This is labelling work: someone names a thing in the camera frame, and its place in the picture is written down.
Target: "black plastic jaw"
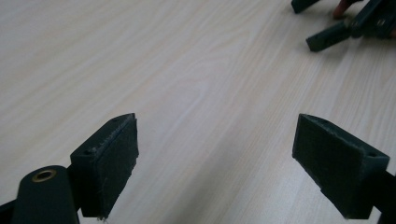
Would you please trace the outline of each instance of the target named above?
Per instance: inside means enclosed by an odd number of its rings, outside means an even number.
[[[329,121],[300,115],[292,157],[345,218],[366,219],[373,206],[396,215],[389,157]]]

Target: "hole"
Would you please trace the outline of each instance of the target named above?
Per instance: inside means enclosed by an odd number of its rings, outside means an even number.
[[[32,178],[33,182],[39,183],[53,178],[56,175],[55,170],[45,170],[35,174]]]

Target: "wooden table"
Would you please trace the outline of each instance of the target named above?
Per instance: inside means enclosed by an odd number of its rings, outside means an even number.
[[[289,0],[2,1],[0,204],[135,112],[140,157],[108,223],[376,223],[376,209],[343,219],[291,157],[307,113],[396,172],[395,41],[310,52],[336,4],[295,15]]]

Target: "clamp jaw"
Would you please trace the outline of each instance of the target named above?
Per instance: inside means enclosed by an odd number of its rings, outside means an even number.
[[[396,223],[396,177],[389,156],[325,119],[300,115],[292,157],[345,218],[367,219],[373,206],[379,223]]]
[[[0,206],[0,223],[79,223],[107,218],[139,155],[134,114],[103,125],[71,155],[71,165],[47,166],[20,183],[16,200]]]
[[[295,13],[300,13],[318,0],[292,0]],[[338,22],[306,39],[311,51],[318,52],[350,37],[376,36],[389,38],[396,27],[396,0],[370,0],[351,21]]]

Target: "black rubber pad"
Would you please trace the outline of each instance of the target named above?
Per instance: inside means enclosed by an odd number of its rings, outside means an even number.
[[[75,201],[84,217],[108,217],[138,155],[134,114],[111,119],[71,154]]]
[[[292,157],[345,218],[368,218],[374,178],[389,157],[325,119],[300,115]]]

